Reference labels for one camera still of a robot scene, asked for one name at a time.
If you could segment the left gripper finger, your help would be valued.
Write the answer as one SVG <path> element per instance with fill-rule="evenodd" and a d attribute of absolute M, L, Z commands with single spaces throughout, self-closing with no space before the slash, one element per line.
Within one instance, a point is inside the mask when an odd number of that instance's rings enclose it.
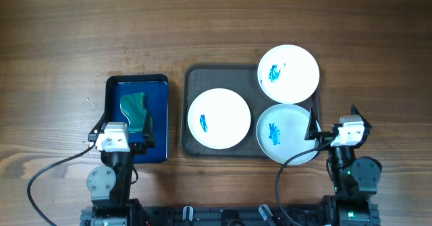
<path fill-rule="evenodd" d="M 142 129 L 142 137 L 147 147 L 155 147 L 156 139 L 153 130 L 153 120 L 150 113 L 146 113 Z"/>
<path fill-rule="evenodd" d="M 104 112 L 101 115 L 101 118 L 97 121 L 96 125 L 91 129 L 90 134 L 97 134 L 99 131 L 101 131 L 106 120 L 106 112 Z"/>

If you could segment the green yellow sponge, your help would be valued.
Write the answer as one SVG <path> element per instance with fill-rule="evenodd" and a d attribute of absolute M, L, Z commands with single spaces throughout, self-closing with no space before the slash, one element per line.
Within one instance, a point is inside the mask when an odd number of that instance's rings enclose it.
<path fill-rule="evenodd" d="M 145 94 L 143 92 L 123 95 L 120 98 L 120 108 L 128 119 L 130 133 L 142 134 L 144 119 L 146 113 L 149 113 L 144 107 L 144 99 Z"/>

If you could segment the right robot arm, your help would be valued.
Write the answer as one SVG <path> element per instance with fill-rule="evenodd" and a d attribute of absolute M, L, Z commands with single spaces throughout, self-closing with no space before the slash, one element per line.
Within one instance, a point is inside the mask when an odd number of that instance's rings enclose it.
<path fill-rule="evenodd" d="M 356 157 L 354 151 L 367 140 L 372 125 L 355 106 L 340 117 L 331 131 L 320 132 L 315 112 L 310 110 L 305 140 L 317 140 L 328 152 L 327 172 L 335 194 L 324 196 L 315 216 L 318 225 L 380 225 L 379 210 L 370 198 L 377 193 L 382 164 L 371 157 Z"/>

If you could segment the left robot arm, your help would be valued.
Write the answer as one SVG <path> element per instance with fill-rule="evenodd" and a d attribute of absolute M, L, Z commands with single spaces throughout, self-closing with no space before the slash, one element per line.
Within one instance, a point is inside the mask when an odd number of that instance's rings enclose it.
<path fill-rule="evenodd" d="M 100 120 L 89 134 L 89 142 L 101 152 L 103 165 L 93 169 L 86 179 L 92 208 L 82 211 L 81 225 L 153 224 L 139 200 L 130 198 L 132 174 L 136 172 L 134 157 L 155 146 L 151 116 L 146 114 L 138 122 L 142 142 L 130 142 L 129 129 L 124 122 Z"/>

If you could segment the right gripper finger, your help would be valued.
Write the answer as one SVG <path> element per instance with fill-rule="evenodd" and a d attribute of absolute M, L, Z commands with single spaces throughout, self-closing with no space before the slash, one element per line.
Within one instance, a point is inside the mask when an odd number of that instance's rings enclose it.
<path fill-rule="evenodd" d="M 319 139 L 319 130 L 318 130 L 317 120 L 313 108 L 310 109 L 308 127 L 306 129 L 304 139 L 305 140 Z"/>
<path fill-rule="evenodd" d="M 372 125 L 360 114 L 355 105 L 351 106 L 351 115 L 358 115 L 362 119 L 364 127 L 368 130 L 372 129 Z"/>

